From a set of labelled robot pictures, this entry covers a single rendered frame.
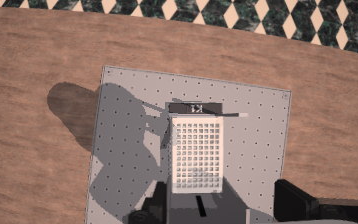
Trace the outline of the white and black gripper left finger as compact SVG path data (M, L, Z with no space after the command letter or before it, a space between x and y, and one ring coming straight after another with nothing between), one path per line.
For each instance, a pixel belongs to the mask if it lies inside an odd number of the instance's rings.
M166 224L167 183L157 181L152 197L146 197L141 210L128 215L128 224Z

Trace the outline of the white well plate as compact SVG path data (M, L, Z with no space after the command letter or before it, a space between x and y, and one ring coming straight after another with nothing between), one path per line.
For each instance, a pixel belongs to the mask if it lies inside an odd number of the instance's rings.
M222 181L223 117L172 117L172 192L222 193Z

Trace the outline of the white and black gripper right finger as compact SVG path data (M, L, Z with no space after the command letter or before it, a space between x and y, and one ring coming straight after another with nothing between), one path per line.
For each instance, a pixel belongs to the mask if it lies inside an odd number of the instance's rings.
M278 222L332 219L358 223L348 218L341 207L331 204L319 207L319 200L285 179L275 181L273 215Z

